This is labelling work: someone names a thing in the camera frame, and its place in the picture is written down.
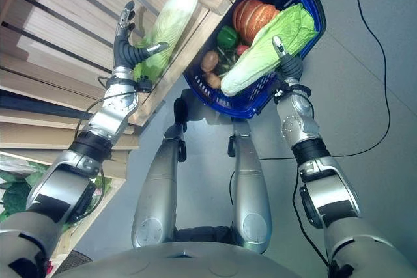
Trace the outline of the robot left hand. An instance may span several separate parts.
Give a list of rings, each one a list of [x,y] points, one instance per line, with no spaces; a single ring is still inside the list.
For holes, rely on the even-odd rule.
[[[169,48],[169,43],[159,42],[144,48],[137,48],[130,44],[130,32],[135,28],[131,20],[135,16],[135,3],[129,1],[122,9],[117,20],[115,39],[113,42],[113,67],[134,69],[135,66],[148,58]]]

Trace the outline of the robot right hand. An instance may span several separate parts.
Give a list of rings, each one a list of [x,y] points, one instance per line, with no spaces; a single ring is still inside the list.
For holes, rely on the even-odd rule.
[[[279,36],[272,37],[272,45],[280,60],[280,72],[283,80],[300,81],[303,73],[302,58],[300,55],[292,56],[287,52]]]

